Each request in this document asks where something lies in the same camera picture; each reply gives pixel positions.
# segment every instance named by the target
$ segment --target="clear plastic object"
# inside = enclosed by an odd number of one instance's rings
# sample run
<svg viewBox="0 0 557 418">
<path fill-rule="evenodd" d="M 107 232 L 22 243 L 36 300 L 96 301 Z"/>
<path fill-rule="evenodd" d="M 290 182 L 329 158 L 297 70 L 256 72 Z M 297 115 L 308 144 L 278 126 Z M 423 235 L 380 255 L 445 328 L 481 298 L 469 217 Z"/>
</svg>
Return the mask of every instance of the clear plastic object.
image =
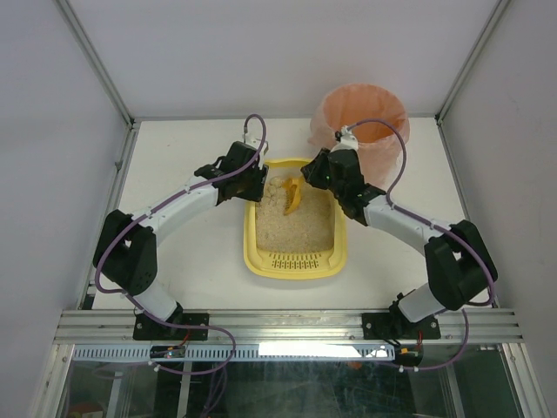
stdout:
<svg viewBox="0 0 557 418">
<path fill-rule="evenodd" d="M 404 106 L 390 91 L 372 84 L 346 84 L 327 94 L 313 115 L 309 142 L 331 149 L 336 144 L 334 132 L 364 118 L 390 122 L 408 142 L 410 124 Z M 366 182 L 388 186 L 401 152 L 399 141 L 381 124 L 365 124 L 352 132 L 358 139 L 359 166 Z"/>
</svg>

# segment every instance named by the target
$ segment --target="white table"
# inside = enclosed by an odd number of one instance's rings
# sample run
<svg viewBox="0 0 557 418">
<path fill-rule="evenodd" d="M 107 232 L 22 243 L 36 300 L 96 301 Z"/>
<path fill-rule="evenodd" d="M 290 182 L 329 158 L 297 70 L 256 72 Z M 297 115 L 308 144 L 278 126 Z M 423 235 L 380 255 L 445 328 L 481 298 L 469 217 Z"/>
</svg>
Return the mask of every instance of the white table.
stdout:
<svg viewBox="0 0 557 418">
<path fill-rule="evenodd" d="M 241 138 L 243 120 L 143 122 L 120 209 L 147 206 L 183 184 L 201 165 L 226 154 Z M 267 120 L 267 158 L 309 157 L 309 119 Z M 458 221 L 464 214 L 432 118 L 411 119 L 408 165 L 393 193 L 403 206 Z M 184 308 L 382 308 L 397 293 L 426 282 L 426 264 L 411 247 L 381 231 L 347 220 L 348 260 L 337 275 L 308 281 L 274 280 L 244 263 L 245 202 L 233 199 L 177 230 L 158 249 L 158 278 Z M 115 285 L 103 281 L 107 287 Z M 130 308 L 117 295 L 97 293 L 94 308 Z"/>
</svg>

